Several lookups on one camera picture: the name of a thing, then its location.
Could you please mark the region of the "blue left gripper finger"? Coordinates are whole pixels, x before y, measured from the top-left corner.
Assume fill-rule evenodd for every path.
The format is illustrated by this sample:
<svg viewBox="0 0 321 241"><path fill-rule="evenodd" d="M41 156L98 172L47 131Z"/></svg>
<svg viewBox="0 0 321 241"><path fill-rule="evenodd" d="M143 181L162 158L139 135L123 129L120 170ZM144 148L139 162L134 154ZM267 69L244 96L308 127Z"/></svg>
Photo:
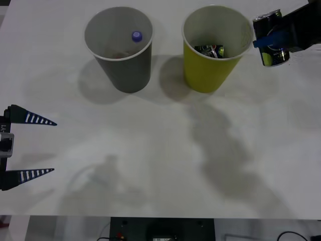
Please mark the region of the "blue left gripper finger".
<svg viewBox="0 0 321 241"><path fill-rule="evenodd" d="M30 112L18 105L10 105L7 108L7 119L13 124L31 124L56 126L57 124L41 115Z"/></svg>
<svg viewBox="0 0 321 241"><path fill-rule="evenodd" d="M54 168L49 168L1 171L1 191L10 190L28 181L46 175L54 170Z"/></svg>

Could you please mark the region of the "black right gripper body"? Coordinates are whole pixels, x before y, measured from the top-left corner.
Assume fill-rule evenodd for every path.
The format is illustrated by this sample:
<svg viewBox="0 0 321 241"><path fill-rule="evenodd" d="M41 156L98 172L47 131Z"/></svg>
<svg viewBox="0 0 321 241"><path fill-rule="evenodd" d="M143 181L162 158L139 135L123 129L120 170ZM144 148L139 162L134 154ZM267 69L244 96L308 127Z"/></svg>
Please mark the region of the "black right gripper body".
<svg viewBox="0 0 321 241"><path fill-rule="evenodd" d="M320 43L320 1L308 4L285 15L274 27L274 45L299 52Z"/></svg>

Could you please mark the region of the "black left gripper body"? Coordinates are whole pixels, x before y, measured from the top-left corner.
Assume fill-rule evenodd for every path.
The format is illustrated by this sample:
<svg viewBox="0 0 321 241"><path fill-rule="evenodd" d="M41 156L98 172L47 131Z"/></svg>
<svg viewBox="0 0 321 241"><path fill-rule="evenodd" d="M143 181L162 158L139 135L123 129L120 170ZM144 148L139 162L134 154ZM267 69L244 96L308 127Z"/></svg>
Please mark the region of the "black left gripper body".
<svg viewBox="0 0 321 241"><path fill-rule="evenodd" d="M11 124L1 116L1 172L6 170L7 158L12 156Z"/></svg>

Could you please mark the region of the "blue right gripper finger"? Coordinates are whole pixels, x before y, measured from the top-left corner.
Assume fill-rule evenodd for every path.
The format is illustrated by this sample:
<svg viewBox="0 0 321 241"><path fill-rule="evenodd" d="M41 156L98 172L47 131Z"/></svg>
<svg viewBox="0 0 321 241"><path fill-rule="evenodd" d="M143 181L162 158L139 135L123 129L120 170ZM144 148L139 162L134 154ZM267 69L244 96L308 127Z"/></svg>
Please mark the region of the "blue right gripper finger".
<svg viewBox="0 0 321 241"><path fill-rule="evenodd" d="M255 48L273 47L273 48L288 48L289 34L284 31L272 32L269 35L257 38L253 42Z"/></svg>

